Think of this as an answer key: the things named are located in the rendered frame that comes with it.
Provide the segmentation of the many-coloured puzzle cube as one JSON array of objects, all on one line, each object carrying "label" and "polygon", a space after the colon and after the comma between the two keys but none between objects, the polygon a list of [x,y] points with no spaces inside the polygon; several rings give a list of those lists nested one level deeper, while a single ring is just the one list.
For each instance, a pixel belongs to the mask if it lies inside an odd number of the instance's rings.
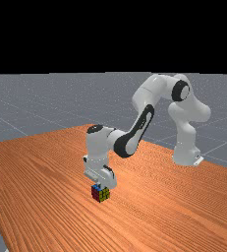
[{"label": "many-coloured puzzle cube", "polygon": [[107,187],[100,188],[97,184],[91,186],[91,196],[98,203],[110,198],[110,191]]}]

